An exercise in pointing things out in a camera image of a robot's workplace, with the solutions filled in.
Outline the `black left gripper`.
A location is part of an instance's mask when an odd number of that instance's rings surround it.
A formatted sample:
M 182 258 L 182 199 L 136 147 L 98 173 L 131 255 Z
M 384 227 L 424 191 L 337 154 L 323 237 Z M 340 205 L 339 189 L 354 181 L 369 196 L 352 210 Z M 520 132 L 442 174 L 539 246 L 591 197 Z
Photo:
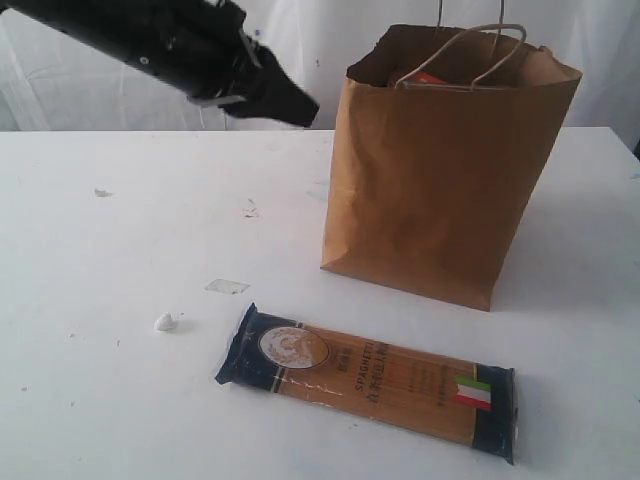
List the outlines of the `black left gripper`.
M 244 32 L 235 2 L 116 1 L 114 12 L 128 66 L 237 119 L 313 124 L 319 104 Z

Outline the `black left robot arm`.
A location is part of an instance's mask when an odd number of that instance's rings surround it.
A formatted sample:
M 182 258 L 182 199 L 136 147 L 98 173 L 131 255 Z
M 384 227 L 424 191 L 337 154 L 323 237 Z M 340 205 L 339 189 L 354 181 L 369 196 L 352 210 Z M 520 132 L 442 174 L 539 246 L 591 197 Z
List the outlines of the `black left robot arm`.
M 244 30 L 233 1 L 4 1 L 60 33 L 237 119 L 308 128 L 318 103 Z

